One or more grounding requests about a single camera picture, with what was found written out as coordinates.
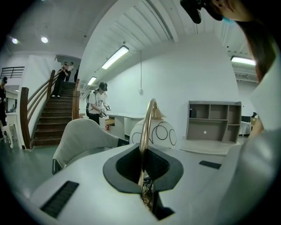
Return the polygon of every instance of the ceiling light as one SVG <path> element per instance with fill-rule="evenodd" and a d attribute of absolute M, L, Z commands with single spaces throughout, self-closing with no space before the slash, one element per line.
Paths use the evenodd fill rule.
<path fill-rule="evenodd" d="M 106 63 L 102 66 L 103 69 L 110 67 L 117 59 L 129 51 L 128 47 L 125 45 L 121 46 Z"/>
<path fill-rule="evenodd" d="M 12 39 L 12 42 L 13 42 L 14 44 L 17 44 L 17 43 L 18 43 L 18 40 L 15 39 L 15 38 L 13 38 L 13 39 Z"/>
<path fill-rule="evenodd" d="M 249 64 L 249 65 L 256 65 L 256 62 L 252 59 L 248 59 L 248 58 L 242 58 L 242 57 L 232 57 L 231 58 L 232 62 L 240 62 L 240 63 L 245 63 L 245 64 Z"/>
<path fill-rule="evenodd" d="M 42 38 L 41 38 L 41 41 L 42 41 L 43 43 L 47 43 L 47 42 L 48 42 L 48 39 L 47 39 L 46 37 L 42 37 Z"/>
<path fill-rule="evenodd" d="M 96 77 L 92 77 L 88 83 L 88 85 L 92 85 L 92 83 L 96 80 Z"/>

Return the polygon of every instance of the metal handle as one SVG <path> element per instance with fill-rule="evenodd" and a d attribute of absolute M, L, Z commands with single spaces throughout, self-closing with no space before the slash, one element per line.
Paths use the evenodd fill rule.
<path fill-rule="evenodd" d="M 150 124 L 151 124 L 151 116 L 152 113 L 155 112 L 157 108 L 157 102 L 153 98 L 150 100 L 148 104 L 148 109 L 146 110 L 145 118 L 144 118 L 144 126 L 142 127 L 142 133 L 140 138 L 140 154 L 141 154 L 141 171 L 140 171 L 140 178 L 138 185 L 143 186 L 144 182 L 144 169 L 143 169 L 143 161 L 144 161 L 144 154 L 146 149 L 148 148 L 148 141 L 149 141 L 149 132 L 150 132 Z"/>

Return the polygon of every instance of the white t-shirt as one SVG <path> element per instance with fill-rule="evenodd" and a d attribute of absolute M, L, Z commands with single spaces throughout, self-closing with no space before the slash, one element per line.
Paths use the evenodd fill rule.
<path fill-rule="evenodd" d="M 68 66 L 68 71 L 72 71 L 74 69 L 74 66 L 70 65 Z"/>
<path fill-rule="evenodd" d="M 107 95 L 104 92 L 103 94 L 100 94 L 98 91 L 96 91 L 96 94 L 94 94 L 94 91 L 90 92 L 90 96 L 89 96 L 89 113 L 90 114 L 97 114 L 100 113 L 97 110 L 93 109 L 91 104 L 96 105 L 99 109 L 102 109 L 103 111 L 105 110 L 105 106 L 104 104 L 107 103 Z"/>

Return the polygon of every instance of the staircase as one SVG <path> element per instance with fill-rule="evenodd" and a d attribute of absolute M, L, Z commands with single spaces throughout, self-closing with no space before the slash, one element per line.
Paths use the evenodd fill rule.
<path fill-rule="evenodd" d="M 64 82 L 60 98 L 49 98 L 36 126 L 33 145 L 58 145 L 66 125 L 72 120 L 75 83 Z"/>

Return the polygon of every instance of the gray shelf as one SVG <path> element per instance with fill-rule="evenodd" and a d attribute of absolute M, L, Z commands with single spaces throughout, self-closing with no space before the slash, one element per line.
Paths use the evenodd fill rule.
<path fill-rule="evenodd" d="M 189 101 L 187 140 L 236 142 L 241 102 Z"/>

